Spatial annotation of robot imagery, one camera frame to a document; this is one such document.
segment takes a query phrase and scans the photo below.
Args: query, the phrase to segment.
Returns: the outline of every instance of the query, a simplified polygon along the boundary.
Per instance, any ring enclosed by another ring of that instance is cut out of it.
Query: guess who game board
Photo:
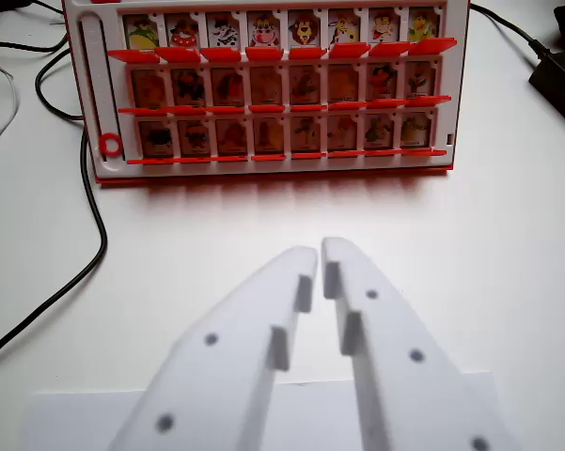
[[[99,181],[452,167],[467,0],[65,0]]]

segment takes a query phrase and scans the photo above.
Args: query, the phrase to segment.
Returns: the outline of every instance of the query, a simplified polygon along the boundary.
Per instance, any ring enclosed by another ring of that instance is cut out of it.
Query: red ring
[[[109,150],[108,148],[106,148],[107,139],[114,139],[117,142],[118,145],[117,150]],[[119,137],[118,134],[105,133],[101,135],[101,139],[99,141],[98,147],[101,150],[102,155],[107,156],[109,158],[116,158],[119,155],[121,155],[121,152],[123,151],[123,142],[121,141],[121,138]]]

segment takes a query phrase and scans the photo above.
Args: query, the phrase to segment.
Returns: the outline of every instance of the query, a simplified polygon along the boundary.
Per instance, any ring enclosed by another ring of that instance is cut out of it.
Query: black cable
[[[58,108],[56,108],[55,106],[52,106],[44,97],[44,95],[41,92],[41,82],[43,81],[43,77],[46,74],[46,72],[52,67],[54,66],[58,61],[60,61],[61,59],[63,59],[63,57],[67,54],[71,53],[71,49],[65,49],[63,50],[60,54],[58,54],[56,57],[54,57],[52,60],[50,60],[48,62],[48,64],[46,66],[44,66],[39,72],[38,75],[36,76],[36,82],[35,82],[35,86],[36,86],[36,94],[38,94],[38,98],[39,101],[42,102],[42,104],[46,107],[46,109],[48,109],[48,111],[50,111],[51,113],[53,113],[54,115],[57,115],[63,119],[67,119],[67,120],[83,120],[84,117],[83,116],[79,116],[79,115],[70,115],[69,113],[65,113],[62,110],[59,110]]]
[[[38,52],[42,54],[51,54],[56,52],[60,49],[63,45],[67,43],[68,37],[65,35],[63,39],[61,39],[57,44],[51,47],[38,47],[35,45],[25,45],[25,44],[18,44],[17,42],[1,42],[0,47],[7,48],[7,49],[15,49],[15,50],[25,50],[28,52]]]
[[[51,7],[50,5],[46,5],[44,2],[40,2],[40,0],[31,0],[31,3],[35,3],[36,5],[40,5],[41,7],[45,7],[51,11],[57,12],[58,14],[62,14],[63,11],[60,9],[56,9],[55,7]]]
[[[46,71],[52,67],[56,61],[63,57],[66,53],[62,53],[50,61],[45,68],[42,69],[41,73],[46,73]],[[36,90],[39,94],[39,86],[41,85],[41,79],[36,80]],[[47,104],[47,101],[44,99],[42,102],[44,105]],[[62,111],[58,110],[57,108],[52,107],[50,110],[52,113],[56,114],[59,117],[64,119],[71,119],[72,117],[77,117],[74,115],[69,115],[67,113],[63,113]],[[96,205],[96,200],[94,199],[94,194],[92,193],[92,186],[90,184],[89,176],[87,174],[87,161],[86,161],[86,151],[87,151],[87,135],[86,130],[82,132],[82,142],[80,146],[80,157],[79,163],[81,167],[82,173],[82,181],[84,183],[84,191],[86,192],[87,203],[92,210],[92,215],[94,216],[94,220],[96,221],[96,227],[101,235],[101,246],[99,247],[98,252],[90,260],[90,262],[83,268],[75,277],[73,277],[63,288],[53,294],[48,300],[46,300],[42,305],[36,308],[27,318],[21,321],[17,326],[15,326],[8,334],[4,335],[0,338],[0,350],[6,346],[13,338],[15,338],[18,334],[24,331],[32,322],[34,322],[42,313],[48,310],[56,301],[58,301],[63,295],[65,295],[69,290],[75,287],[84,277],[86,277],[92,270],[94,270],[98,264],[101,262],[102,258],[106,254],[106,248],[108,245],[108,238],[106,235],[106,228],[104,227],[104,222],[102,221],[101,214],[98,210],[98,206]]]
[[[533,49],[533,51],[537,54],[539,59],[543,59],[544,56],[546,56],[547,54],[550,53],[549,49],[547,47],[545,47],[543,44],[541,44],[538,40],[530,37],[528,35],[528,33],[525,32],[525,30],[523,30],[519,26],[514,25],[512,22],[508,22],[504,18],[502,18],[502,17],[498,16],[497,14],[495,14],[494,12],[492,12],[490,9],[482,7],[481,5],[475,5],[474,3],[470,4],[470,9],[473,9],[476,12],[484,14],[485,16],[487,16],[490,19],[493,19],[497,23],[501,23],[502,25],[506,26],[507,28],[509,28],[513,32],[520,35],[522,38],[526,39],[526,42],[528,42],[529,47],[531,49]]]

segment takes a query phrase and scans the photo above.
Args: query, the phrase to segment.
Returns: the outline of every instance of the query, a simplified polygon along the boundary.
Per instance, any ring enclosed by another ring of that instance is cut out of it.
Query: cartoon character picture
[[[434,72],[428,61],[411,61],[405,65],[405,98],[432,95]]]
[[[271,12],[249,12],[249,45],[252,47],[280,47],[280,21]]]
[[[145,158],[173,156],[171,131],[161,122],[139,122],[142,153]]]
[[[251,99],[254,105],[282,102],[282,77],[271,66],[251,69]]]
[[[397,71],[388,63],[369,64],[368,70],[368,100],[393,98]]]
[[[176,105],[202,106],[205,104],[203,79],[194,69],[173,69],[173,92]]]
[[[312,11],[289,11],[289,43],[291,46],[320,45],[320,19]]]
[[[211,154],[209,144],[209,129],[199,120],[181,120],[178,123],[181,153],[184,155]]]
[[[407,31],[407,40],[420,42],[424,38],[436,38],[439,16],[434,8],[410,8],[410,27]]]
[[[332,36],[330,45],[359,41],[359,18],[352,9],[331,9],[328,14],[328,36]]]
[[[392,148],[393,122],[388,115],[368,115],[364,148]]]
[[[138,108],[165,106],[165,81],[155,70],[133,70],[133,99]]]
[[[238,48],[240,46],[238,21],[234,20],[229,12],[208,14],[207,26],[211,47]]]
[[[261,117],[253,123],[255,134],[255,153],[282,152],[284,150],[284,131],[274,117]]]
[[[148,14],[123,16],[123,22],[128,49],[143,50],[159,47],[157,24],[149,18]]]
[[[426,113],[410,113],[401,125],[401,147],[421,148],[429,144],[431,121]]]
[[[320,149],[320,124],[315,117],[293,117],[291,129],[292,151]]]
[[[195,49],[198,46],[198,22],[190,14],[166,14],[165,24],[169,36],[169,45]]]
[[[313,66],[290,66],[290,103],[320,102],[320,75]]]
[[[212,69],[213,104],[244,105],[243,77],[234,69]]]
[[[393,8],[373,8],[369,11],[370,43],[392,42],[399,38],[399,16]]]
[[[350,64],[328,66],[328,101],[356,101],[357,72]]]
[[[217,144],[220,154],[246,153],[246,131],[236,119],[217,121]]]
[[[328,150],[355,148],[357,128],[350,116],[328,118]]]

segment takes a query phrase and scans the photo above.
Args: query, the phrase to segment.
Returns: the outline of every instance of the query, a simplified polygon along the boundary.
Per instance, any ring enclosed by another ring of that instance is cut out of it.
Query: white table surface
[[[559,3],[484,1],[546,43]],[[39,7],[0,14],[0,39],[55,43],[55,19]],[[446,175],[95,187],[108,254],[1,354],[0,450],[19,449],[31,394],[145,388],[176,337],[259,265],[336,235],[372,256],[460,369],[494,372],[525,449],[565,451],[565,120],[527,82],[526,43],[501,32],[472,13]],[[44,110],[33,89],[46,61],[0,49],[22,97],[0,139],[0,337],[99,245],[80,128]],[[71,64],[62,66],[45,92],[77,113]],[[0,121],[9,103],[0,75]],[[351,377],[334,306],[321,288],[314,301],[281,381]]]

